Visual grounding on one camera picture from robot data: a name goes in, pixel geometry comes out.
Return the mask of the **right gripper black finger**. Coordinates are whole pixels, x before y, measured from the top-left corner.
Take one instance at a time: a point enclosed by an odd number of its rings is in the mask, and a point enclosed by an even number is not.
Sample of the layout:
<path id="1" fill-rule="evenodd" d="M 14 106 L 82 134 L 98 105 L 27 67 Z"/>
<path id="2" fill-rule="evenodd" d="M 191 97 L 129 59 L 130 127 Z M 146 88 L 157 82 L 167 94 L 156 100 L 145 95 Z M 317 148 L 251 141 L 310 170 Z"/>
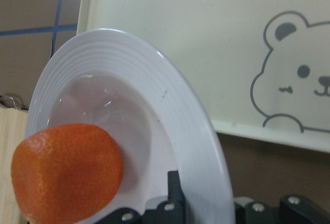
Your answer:
<path id="1" fill-rule="evenodd" d="M 175 223 L 185 223 L 185 196 L 177 170 L 168 172 L 168 200 L 175 203 L 174 211 L 178 214 Z"/>

